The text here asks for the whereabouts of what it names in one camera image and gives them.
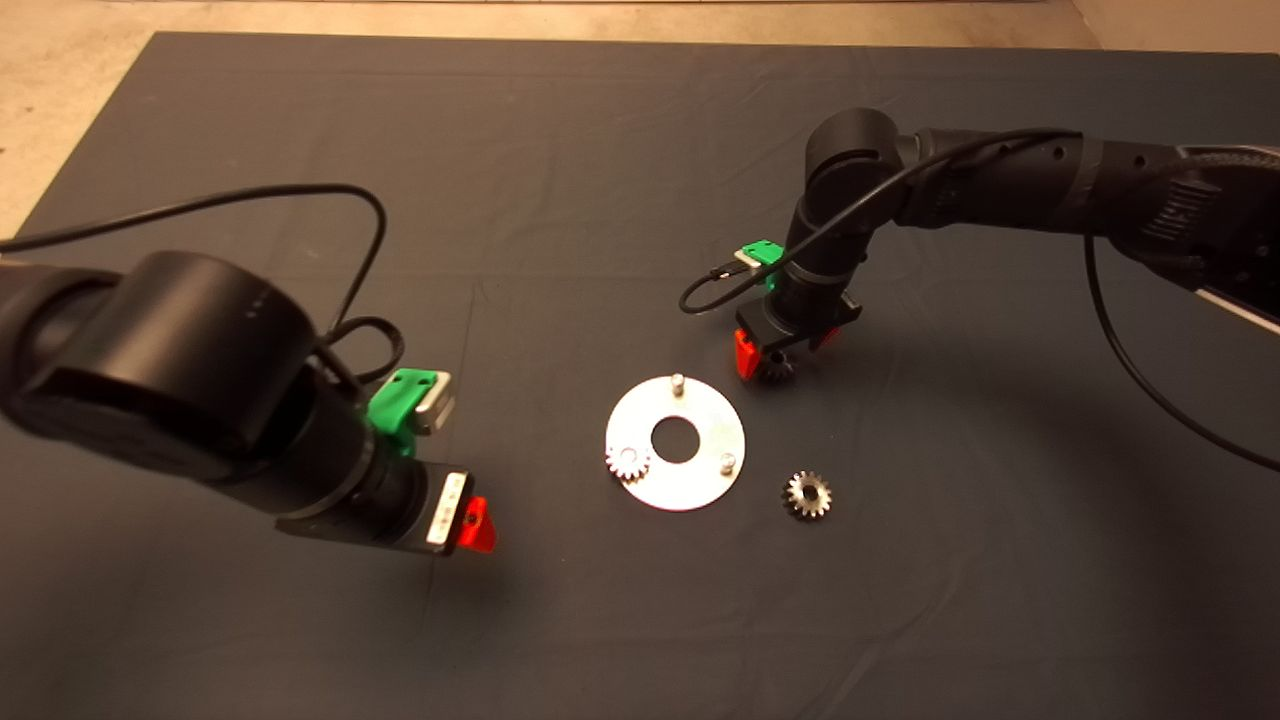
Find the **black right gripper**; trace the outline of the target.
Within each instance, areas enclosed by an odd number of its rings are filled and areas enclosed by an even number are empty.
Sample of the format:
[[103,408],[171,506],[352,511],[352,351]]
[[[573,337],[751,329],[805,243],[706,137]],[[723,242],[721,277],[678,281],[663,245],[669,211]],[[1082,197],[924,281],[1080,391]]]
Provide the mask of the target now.
[[735,372],[742,383],[756,383],[763,377],[762,354],[795,345],[815,354],[861,314],[863,306],[847,293],[819,302],[776,290],[750,300],[735,313]]

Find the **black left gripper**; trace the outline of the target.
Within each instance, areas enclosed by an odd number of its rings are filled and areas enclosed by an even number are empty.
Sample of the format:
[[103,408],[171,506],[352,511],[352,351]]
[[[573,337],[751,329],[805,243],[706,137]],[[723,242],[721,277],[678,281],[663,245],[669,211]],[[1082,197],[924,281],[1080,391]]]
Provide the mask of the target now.
[[385,468],[328,507],[276,519],[307,539],[448,556],[492,553],[498,534],[485,497],[465,468]]

